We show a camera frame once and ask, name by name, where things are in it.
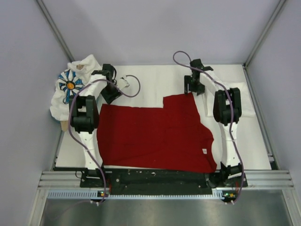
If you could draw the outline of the red t shirt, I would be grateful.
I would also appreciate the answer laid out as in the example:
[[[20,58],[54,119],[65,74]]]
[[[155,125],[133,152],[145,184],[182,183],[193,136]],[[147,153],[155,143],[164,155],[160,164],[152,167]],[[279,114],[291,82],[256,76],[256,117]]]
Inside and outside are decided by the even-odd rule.
[[[104,104],[97,142],[105,165],[212,173],[214,137],[192,94],[163,98],[163,107]]]

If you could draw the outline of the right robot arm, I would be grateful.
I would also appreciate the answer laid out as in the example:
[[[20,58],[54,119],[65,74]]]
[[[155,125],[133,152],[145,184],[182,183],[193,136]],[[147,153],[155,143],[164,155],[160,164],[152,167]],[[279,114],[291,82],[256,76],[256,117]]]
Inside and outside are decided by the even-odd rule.
[[[208,73],[213,68],[204,66],[200,59],[191,60],[189,68],[192,74],[184,76],[184,93],[213,94],[213,117],[221,130],[221,169],[219,173],[210,174],[207,183],[213,188],[220,184],[231,186],[237,178],[243,176],[244,171],[237,146],[237,127],[242,115],[240,89],[228,88],[218,78],[214,78]]]

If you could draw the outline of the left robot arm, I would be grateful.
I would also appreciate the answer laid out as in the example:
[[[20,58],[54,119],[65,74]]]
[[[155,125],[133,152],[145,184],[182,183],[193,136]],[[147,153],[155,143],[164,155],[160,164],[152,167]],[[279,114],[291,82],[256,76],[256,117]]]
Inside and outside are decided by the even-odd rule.
[[[102,69],[92,71],[88,84],[79,91],[78,95],[72,95],[69,100],[68,129],[75,129],[78,137],[73,136],[73,138],[83,147],[85,168],[89,170],[98,169],[103,164],[96,138],[99,125],[96,100],[102,96],[107,104],[111,104],[121,96],[121,92],[117,89],[116,75],[114,66],[104,64]]]

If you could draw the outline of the white crumpled t shirt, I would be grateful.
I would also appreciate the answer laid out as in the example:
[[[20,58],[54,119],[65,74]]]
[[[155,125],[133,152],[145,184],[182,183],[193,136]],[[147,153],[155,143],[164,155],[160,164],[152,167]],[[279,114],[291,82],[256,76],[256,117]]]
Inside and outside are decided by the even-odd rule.
[[[102,66],[98,63],[93,54],[88,55],[81,61],[73,61],[67,64],[68,69],[71,69],[81,79],[89,80],[93,71],[101,70]]]

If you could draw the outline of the white flower print t shirt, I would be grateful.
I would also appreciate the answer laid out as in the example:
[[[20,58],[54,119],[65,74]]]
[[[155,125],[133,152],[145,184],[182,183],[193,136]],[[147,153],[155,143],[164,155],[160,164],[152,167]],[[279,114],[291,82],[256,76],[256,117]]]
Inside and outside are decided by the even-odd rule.
[[[57,121],[67,121],[69,118],[69,101],[89,81],[90,75],[79,70],[64,70],[55,83],[55,93],[51,99],[50,112]]]

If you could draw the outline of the tan t shirt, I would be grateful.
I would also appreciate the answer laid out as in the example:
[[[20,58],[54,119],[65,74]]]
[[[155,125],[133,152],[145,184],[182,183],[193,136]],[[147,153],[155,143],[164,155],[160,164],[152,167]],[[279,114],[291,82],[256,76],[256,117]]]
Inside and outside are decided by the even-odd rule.
[[[68,118],[69,118],[69,103],[71,103],[71,96],[76,95],[86,84],[85,79],[81,79],[76,76],[76,73],[71,69],[66,69],[59,75],[59,91],[63,92],[63,96],[59,103],[61,104],[60,123],[62,131],[68,130]]]

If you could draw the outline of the folded white t shirt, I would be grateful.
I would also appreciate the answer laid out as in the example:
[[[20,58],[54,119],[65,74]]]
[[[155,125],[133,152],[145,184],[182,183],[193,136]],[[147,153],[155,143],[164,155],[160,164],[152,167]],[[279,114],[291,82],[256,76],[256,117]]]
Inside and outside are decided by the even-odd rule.
[[[247,84],[245,82],[223,82],[221,80],[216,81],[224,85],[227,89],[229,88],[238,88],[240,90],[241,97],[241,107],[242,107],[242,117],[254,117],[255,111],[253,103],[251,101],[251,96],[248,91]],[[213,117],[213,108],[214,108],[214,94],[210,91],[213,90],[212,87],[215,86],[216,90],[224,90],[221,86],[217,85],[214,82],[210,82],[209,89],[205,87],[205,93],[202,94],[202,99],[204,102],[205,116]]]

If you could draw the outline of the left aluminium frame post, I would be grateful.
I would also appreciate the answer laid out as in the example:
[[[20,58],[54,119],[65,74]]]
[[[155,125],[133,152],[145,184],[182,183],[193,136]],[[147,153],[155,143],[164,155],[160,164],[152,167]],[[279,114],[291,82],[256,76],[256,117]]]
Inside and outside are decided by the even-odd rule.
[[[57,25],[55,24],[47,6],[45,5],[43,0],[35,0],[39,10],[41,11],[42,15],[44,16],[50,30],[52,31],[58,45],[62,49],[63,53],[67,57],[67,59],[72,62],[74,61],[73,54],[71,53],[67,43],[65,42],[60,30],[58,29]]]

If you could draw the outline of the aluminium frame post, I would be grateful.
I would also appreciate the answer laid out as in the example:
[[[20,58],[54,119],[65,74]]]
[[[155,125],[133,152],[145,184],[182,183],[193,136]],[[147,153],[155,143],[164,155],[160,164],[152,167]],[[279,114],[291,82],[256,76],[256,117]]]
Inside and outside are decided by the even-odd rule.
[[[285,8],[285,5],[287,4],[287,0],[279,0],[276,8],[274,9],[272,15],[268,19],[266,25],[264,26],[264,29],[262,30],[262,33],[260,34],[258,40],[256,41],[254,47],[252,48],[250,54],[248,55],[246,61],[243,64],[243,67],[246,69],[251,64],[253,59],[255,58],[257,52],[260,50],[262,44],[265,42],[267,36],[269,35],[274,23],[278,19],[278,17],[281,15],[283,9]]]
[[[71,53],[67,43],[65,42],[60,30],[58,29],[57,25],[55,24],[47,6],[45,5],[43,0],[35,0],[39,10],[41,11],[42,15],[44,16],[50,30],[52,31],[58,45],[62,49],[63,53],[67,57],[67,59],[72,62],[74,61],[73,54]]]

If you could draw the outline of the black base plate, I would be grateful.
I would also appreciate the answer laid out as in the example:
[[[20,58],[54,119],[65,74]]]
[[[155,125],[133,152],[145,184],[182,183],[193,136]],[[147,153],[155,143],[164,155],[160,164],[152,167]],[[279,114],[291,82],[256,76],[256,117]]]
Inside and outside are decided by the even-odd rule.
[[[103,169],[82,171],[81,188],[104,188],[111,195],[201,195],[213,188],[239,188],[241,177],[226,179],[220,172],[195,173],[165,169]]]

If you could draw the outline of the right aluminium frame post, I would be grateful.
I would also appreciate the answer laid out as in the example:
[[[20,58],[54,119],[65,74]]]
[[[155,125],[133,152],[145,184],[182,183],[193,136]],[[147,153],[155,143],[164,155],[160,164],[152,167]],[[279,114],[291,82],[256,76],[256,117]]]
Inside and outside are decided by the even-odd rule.
[[[265,42],[267,36],[269,35],[274,23],[278,19],[278,17],[281,15],[283,9],[285,8],[285,5],[287,4],[287,0],[279,0],[276,8],[274,9],[272,15],[268,19],[266,25],[264,26],[264,29],[262,30],[262,33],[260,34],[258,40],[256,41],[254,47],[252,48],[250,54],[248,55],[246,61],[243,64],[243,67],[246,69],[251,64],[253,59],[255,58],[257,52],[260,50],[262,44]]]

